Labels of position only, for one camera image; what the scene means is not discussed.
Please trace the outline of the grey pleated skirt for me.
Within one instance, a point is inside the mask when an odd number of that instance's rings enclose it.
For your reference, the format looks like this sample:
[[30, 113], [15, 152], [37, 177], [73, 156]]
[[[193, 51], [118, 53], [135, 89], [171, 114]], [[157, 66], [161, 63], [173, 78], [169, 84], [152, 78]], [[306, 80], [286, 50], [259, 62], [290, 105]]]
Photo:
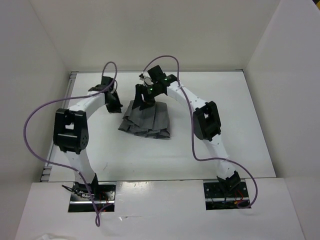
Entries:
[[131, 100], [123, 115], [122, 123], [118, 129], [138, 137], [152, 139], [169, 139], [170, 117], [168, 106], [165, 102], [157, 101], [154, 106], [140, 110], [133, 109], [134, 101]]

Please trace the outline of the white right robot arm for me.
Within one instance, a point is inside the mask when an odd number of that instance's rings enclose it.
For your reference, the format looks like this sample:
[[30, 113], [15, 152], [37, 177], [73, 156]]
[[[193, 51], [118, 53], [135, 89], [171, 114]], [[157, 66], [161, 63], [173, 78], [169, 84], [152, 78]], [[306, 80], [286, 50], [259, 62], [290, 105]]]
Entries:
[[195, 138], [201, 140], [211, 155], [210, 160], [216, 160], [215, 174], [220, 193], [225, 197], [235, 193], [241, 179], [235, 167], [228, 161], [228, 154], [222, 141], [222, 124], [216, 103], [196, 96], [173, 74], [162, 73], [158, 78], [151, 78], [141, 73], [139, 79], [143, 83], [135, 86], [132, 108], [140, 110], [150, 108], [155, 105], [155, 97], [161, 94], [187, 107], [191, 116], [192, 151], [195, 151]]

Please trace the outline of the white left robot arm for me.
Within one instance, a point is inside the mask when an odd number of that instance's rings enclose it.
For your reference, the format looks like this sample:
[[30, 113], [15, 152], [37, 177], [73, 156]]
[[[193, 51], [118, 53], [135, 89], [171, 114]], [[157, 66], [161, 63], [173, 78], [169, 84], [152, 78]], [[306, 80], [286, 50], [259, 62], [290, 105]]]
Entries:
[[59, 108], [55, 113], [53, 143], [67, 157], [70, 167], [75, 169], [75, 182], [71, 191], [88, 200], [99, 196], [97, 174], [91, 167], [87, 154], [89, 143], [88, 119], [99, 108], [105, 106], [109, 113], [121, 113], [122, 104], [117, 88], [101, 92], [107, 86], [98, 84], [89, 89], [85, 98], [69, 108]]

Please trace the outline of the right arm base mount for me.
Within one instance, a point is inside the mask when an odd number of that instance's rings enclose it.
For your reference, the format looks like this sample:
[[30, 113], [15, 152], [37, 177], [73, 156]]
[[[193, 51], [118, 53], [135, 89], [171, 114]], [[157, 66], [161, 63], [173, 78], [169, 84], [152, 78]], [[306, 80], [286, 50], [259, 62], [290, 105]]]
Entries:
[[203, 189], [207, 211], [247, 208], [250, 204], [247, 184], [244, 180], [231, 193], [224, 193], [217, 180], [204, 181]]

